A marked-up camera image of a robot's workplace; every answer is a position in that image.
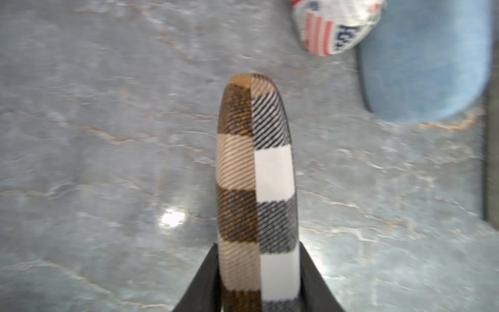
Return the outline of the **case with white sunglasses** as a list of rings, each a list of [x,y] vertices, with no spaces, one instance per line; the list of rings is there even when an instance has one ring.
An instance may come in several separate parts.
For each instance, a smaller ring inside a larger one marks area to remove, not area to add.
[[[492,1],[387,1],[357,48],[365,105],[400,124],[450,117],[482,95],[492,54]]]

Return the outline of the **beige case brown sunglasses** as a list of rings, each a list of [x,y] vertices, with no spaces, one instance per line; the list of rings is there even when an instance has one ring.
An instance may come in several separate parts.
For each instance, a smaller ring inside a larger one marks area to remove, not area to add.
[[[327,57],[355,47],[379,23],[384,0],[292,0],[292,23],[299,43]]]

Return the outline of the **beige case black glasses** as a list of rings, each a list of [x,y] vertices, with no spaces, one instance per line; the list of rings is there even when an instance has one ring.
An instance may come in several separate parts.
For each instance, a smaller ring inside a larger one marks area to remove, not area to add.
[[[225,311],[300,311],[298,203],[283,100],[263,74],[233,76],[218,117],[218,263]]]

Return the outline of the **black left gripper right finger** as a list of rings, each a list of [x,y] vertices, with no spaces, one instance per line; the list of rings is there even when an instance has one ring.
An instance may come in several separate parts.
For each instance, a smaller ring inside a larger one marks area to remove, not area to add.
[[[306,312],[344,312],[317,269],[303,243],[300,247],[301,310]]]

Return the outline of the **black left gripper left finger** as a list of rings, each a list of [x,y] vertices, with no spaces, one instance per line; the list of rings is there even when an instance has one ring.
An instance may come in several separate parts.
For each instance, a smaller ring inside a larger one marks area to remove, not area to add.
[[[219,312],[221,309],[218,245],[214,243],[173,312]]]

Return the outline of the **green glasses case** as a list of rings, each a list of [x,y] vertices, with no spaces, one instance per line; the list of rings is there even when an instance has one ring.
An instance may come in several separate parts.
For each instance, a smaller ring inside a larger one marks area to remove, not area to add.
[[[498,40],[493,40],[491,74],[484,96],[482,218],[498,231]]]

